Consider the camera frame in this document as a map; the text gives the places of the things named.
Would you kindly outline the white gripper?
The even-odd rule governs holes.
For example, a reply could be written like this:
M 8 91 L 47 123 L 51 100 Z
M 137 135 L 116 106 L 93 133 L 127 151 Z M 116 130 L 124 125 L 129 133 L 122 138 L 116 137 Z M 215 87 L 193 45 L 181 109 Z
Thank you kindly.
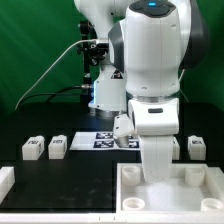
M 128 115 L 139 139 L 146 182 L 165 181 L 170 176 L 174 135 L 179 132 L 179 99 L 160 103 L 130 100 Z

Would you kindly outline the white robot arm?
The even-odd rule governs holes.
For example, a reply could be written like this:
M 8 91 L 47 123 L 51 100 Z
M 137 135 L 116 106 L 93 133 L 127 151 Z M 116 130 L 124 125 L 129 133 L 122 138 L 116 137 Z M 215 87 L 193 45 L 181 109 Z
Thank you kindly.
M 181 68 L 197 65 L 208 48 L 208 29 L 196 0 L 74 0 L 93 26 L 100 74 L 88 104 L 114 118 L 119 145 L 140 141 L 144 179 L 170 176 L 179 132 Z

